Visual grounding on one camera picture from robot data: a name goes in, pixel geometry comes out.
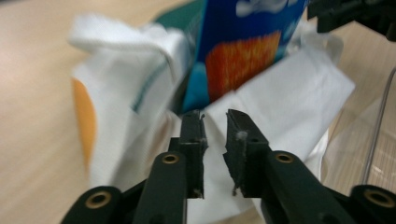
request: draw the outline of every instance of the table surface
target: table surface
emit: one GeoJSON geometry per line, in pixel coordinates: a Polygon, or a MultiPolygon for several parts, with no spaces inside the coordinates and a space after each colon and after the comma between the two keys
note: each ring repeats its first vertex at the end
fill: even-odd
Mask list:
{"type": "MultiPolygon", "coordinates": [[[[59,223],[88,187],[70,75],[89,55],[66,38],[73,19],[98,12],[138,26],[183,0],[29,0],[0,3],[0,223],[59,223]]],[[[340,69],[356,90],[331,126],[323,183],[359,184],[396,44],[357,23],[340,69]]],[[[396,191],[396,83],[389,94],[370,183],[396,191]]],[[[222,223],[262,223],[254,210],[222,223]]]]}

